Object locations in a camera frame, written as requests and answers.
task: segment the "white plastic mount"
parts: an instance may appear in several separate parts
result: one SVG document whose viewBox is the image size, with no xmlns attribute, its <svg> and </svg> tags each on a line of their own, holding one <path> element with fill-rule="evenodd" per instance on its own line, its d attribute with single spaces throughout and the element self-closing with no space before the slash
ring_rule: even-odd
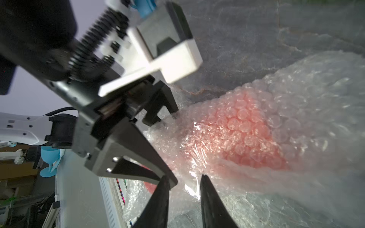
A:
<svg viewBox="0 0 365 228">
<path fill-rule="evenodd" d="M 0 112 L 0 139 L 28 145 L 45 144 L 51 134 L 49 116 L 22 116 Z"/>
<path fill-rule="evenodd" d="M 127 29 L 124 40 L 118 39 L 113 32 L 109 35 L 109 41 L 120 44 L 118 53 L 111 50 L 109 43 L 104 44 L 100 51 L 103 55 L 112 56 L 124 68 L 124 73 L 100 87 L 101 97 L 156 71 L 161 71 L 167 83 L 173 83 L 195 72 L 203 62 L 194 39 L 181 42 L 155 59 L 135 27 Z"/>
</svg>

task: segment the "plastic wrap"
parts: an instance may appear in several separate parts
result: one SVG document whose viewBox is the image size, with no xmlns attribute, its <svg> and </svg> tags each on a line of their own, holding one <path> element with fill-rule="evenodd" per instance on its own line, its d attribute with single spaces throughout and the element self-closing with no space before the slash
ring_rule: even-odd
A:
<svg viewBox="0 0 365 228">
<path fill-rule="evenodd" d="M 197 205 L 204 173 L 221 197 L 280 193 L 359 227 L 356 201 L 365 194 L 341 183 L 365 167 L 364 77 L 360 56 L 324 52 L 150 128 L 146 137 L 179 181 L 169 217 Z M 128 182 L 126 219 L 142 212 L 153 190 Z"/>
</svg>

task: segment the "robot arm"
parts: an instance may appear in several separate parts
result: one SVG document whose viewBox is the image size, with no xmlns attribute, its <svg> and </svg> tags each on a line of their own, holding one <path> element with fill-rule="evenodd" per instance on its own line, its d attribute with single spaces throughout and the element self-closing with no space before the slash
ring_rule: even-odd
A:
<svg viewBox="0 0 365 228">
<path fill-rule="evenodd" d="M 144 1 L 134 3 L 138 8 Z M 12 136 L 2 140 L 64 148 L 71 142 L 62 134 L 71 135 L 72 150 L 88 157 L 85 166 L 95 174 L 155 184 L 165 175 L 172 188 L 176 177 L 137 129 L 135 116 L 145 109 L 142 121 L 153 125 L 160 121 L 157 114 L 163 106 L 170 113 L 178 111 L 170 88 L 162 81 L 154 84 L 150 73 L 160 70 L 173 82 L 196 71 L 202 59 L 181 7 L 167 2 L 154 11 L 150 7 L 148 16 L 144 8 L 144 21 L 128 28 L 130 4 L 107 0 L 105 12 L 78 42 L 68 0 L 1 3 L 1 59 L 9 67 L 22 66 L 79 112 L 69 127 L 73 134 L 60 130 L 61 115 L 30 120 L 17 116 L 13 125 L 7 123 L 12 116 L 5 115 L 1 134 Z M 107 36 L 99 59 L 93 52 Z M 110 69 L 115 62 L 125 68 L 122 77 Z"/>
<path fill-rule="evenodd" d="M 33 146 L 70 148 L 75 124 L 76 117 L 68 114 L 22 116 L 0 112 L 0 138 Z"/>
</svg>

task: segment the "blue part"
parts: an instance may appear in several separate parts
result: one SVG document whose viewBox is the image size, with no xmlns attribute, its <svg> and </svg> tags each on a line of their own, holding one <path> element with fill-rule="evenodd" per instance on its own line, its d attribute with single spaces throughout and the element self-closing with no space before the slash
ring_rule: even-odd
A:
<svg viewBox="0 0 365 228">
<path fill-rule="evenodd" d="M 50 146 L 41 146 L 41 158 L 50 165 L 59 159 L 59 152 L 60 149 L 52 148 Z"/>
<path fill-rule="evenodd" d="M 56 175 L 56 173 L 57 173 L 57 169 L 55 169 L 53 172 L 51 172 L 51 170 L 49 170 L 49 168 L 46 167 L 46 168 L 42 169 L 39 174 L 41 177 L 53 177 L 54 175 Z"/>
<path fill-rule="evenodd" d="M 147 17 L 156 9 L 156 3 L 154 0 L 135 0 L 134 4 L 141 18 Z"/>
</svg>

